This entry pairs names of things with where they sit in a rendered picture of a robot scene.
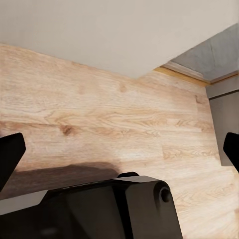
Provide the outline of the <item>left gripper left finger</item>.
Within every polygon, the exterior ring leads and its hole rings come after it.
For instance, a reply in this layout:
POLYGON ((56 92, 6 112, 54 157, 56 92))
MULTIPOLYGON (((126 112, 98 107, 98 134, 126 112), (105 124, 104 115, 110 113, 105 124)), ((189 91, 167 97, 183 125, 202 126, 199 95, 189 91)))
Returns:
POLYGON ((0 192, 26 152, 21 132, 0 138, 0 192))

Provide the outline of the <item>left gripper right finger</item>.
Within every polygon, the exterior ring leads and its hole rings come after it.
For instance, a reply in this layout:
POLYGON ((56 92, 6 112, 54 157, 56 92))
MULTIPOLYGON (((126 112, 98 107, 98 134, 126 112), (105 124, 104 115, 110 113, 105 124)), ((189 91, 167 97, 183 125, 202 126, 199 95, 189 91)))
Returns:
POLYGON ((239 172, 239 134, 227 133, 223 150, 239 172))

